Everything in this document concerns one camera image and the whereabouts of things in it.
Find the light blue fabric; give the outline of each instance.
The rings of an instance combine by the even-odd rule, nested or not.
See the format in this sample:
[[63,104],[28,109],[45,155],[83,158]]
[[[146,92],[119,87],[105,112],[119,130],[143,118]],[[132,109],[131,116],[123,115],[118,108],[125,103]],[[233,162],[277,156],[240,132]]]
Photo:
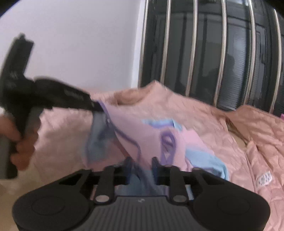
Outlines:
[[154,128],[174,127],[178,131],[182,131],[182,126],[173,119],[152,120],[144,119],[143,123],[151,125]]
[[228,169],[218,157],[192,148],[186,149],[185,156],[193,167],[202,168],[215,176],[229,180]]
[[[182,131],[183,127],[173,119],[163,120],[143,120],[143,123],[149,124],[154,128],[174,127]],[[115,138],[115,132],[106,120],[104,113],[94,113],[93,124],[90,136],[85,146],[85,152],[89,162],[102,160],[107,157],[105,147],[109,139]],[[210,153],[195,150],[190,147],[186,149],[186,158],[191,162],[193,167],[203,168],[204,170],[229,180],[229,173],[225,164],[217,157]],[[120,185],[116,189],[116,195],[121,196],[157,196],[167,195],[167,186],[156,185],[152,171],[142,169],[134,163],[129,185]],[[187,185],[189,199],[193,199],[190,185]]]

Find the dark door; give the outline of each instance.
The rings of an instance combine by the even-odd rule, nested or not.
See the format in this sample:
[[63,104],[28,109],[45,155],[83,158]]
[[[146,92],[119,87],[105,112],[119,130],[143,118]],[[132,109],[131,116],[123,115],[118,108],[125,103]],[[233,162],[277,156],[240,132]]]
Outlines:
[[[284,19],[278,14],[280,27],[281,27],[281,38],[282,38],[282,56],[284,56]],[[275,103],[275,110],[274,115],[281,116],[284,114],[284,74],[283,74],[283,62],[282,62],[282,69],[281,69],[281,79],[280,79],[280,86],[279,86],[279,93]]]
[[[227,48],[222,87],[217,107],[235,110],[243,103],[250,64],[250,15],[245,0],[227,0]],[[159,80],[162,65],[166,0],[149,5],[142,86]],[[277,62],[272,61],[275,22],[273,9],[262,0],[253,0],[256,20],[256,65],[249,104],[268,110],[269,89]],[[192,0],[172,0],[165,85],[185,94],[193,28]],[[220,1],[198,1],[197,46],[190,97],[213,103],[222,46]]]

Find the round pad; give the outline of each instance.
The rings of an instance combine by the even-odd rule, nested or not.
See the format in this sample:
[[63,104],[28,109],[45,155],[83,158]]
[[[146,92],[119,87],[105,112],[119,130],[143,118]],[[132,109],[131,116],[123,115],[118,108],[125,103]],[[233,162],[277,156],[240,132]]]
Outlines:
[[194,200],[198,221],[210,230],[263,230],[270,216],[268,203],[259,195],[239,187],[213,185]]
[[18,226],[30,231],[60,231],[79,225],[90,211],[88,200],[67,188],[38,189],[20,197],[12,209]]

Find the vertical metal rod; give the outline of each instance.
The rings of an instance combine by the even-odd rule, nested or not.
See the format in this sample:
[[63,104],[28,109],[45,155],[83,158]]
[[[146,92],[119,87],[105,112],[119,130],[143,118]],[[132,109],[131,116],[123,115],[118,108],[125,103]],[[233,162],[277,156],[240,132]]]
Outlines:
[[251,53],[250,53],[250,67],[249,67],[249,75],[247,81],[247,87],[245,90],[244,103],[248,104],[249,96],[252,88],[252,81],[254,77],[254,68],[255,68],[255,60],[256,60],[256,25],[254,18],[254,9],[252,0],[248,0],[248,7],[250,13],[250,24],[251,24]]
[[213,105],[216,107],[220,90],[221,90],[221,84],[223,80],[223,74],[224,74],[224,66],[225,66],[225,58],[226,58],[226,49],[227,49],[227,5],[226,0],[221,0],[222,4],[222,48],[221,48],[221,59],[220,59],[220,66],[219,66],[219,73],[218,73],[218,79],[216,84],[216,90],[213,100]]
[[192,43],[191,43],[191,54],[190,54],[190,61],[189,61],[187,85],[186,85],[186,90],[185,90],[186,96],[189,96],[191,82],[192,82],[192,76],[193,76],[195,51],[196,51],[196,41],[197,41],[197,23],[198,23],[198,0],[193,0]]
[[144,50],[145,50],[149,1],[150,0],[145,0],[145,11],[144,11],[144,21],[143,21],[143,31],[142,31],[141,51],[140,51],[140,61],[139,61],[138,87],[141,86],[141,82],[142,82],[142,72],[143,72],[143,62],[144,62]]
[[275,18],[275,23],[276,23],[277,41],[278,41],[278,67],[277,67],[275,89],[274,89],[273,99],[272,99],[272,102],[271,102],[269,113],[273,113],[273,111],[274,111],[274,105],[275,105],[275,102],[277,100],[278,91],[279,91],[280,78],[281,78],[281,66],[282,66],[281,28],[280,28],[280,23],[279,23],[279,19],[278,19],[278,15],[277,15],[276,10],[274,10],[274,18]]
[[171,8],[172,8],[172,0],[167,0],[165,38],[164,38],[164,47],[163,47],[162,69],[161,69],[161,76],[160,76],[161,84],[165,83],[168,46],[169,46],[169,35],[170,35]]

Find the pink clothing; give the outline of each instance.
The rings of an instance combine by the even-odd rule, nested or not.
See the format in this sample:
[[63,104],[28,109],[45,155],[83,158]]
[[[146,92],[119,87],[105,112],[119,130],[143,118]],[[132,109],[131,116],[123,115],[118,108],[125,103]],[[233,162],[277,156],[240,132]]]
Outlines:
[[174,127],[154,128],[118,110],[116,106],[109,104],[102,106],[115,126],[118,140],[141,167],[151,167],[152,158],[157,157],[162,165],[175,165],[182,171],[190,171],[192,166],[185,160],[187,147],[214,155],[194,130],[187,131],[183,128],[182,131],[178,131]]

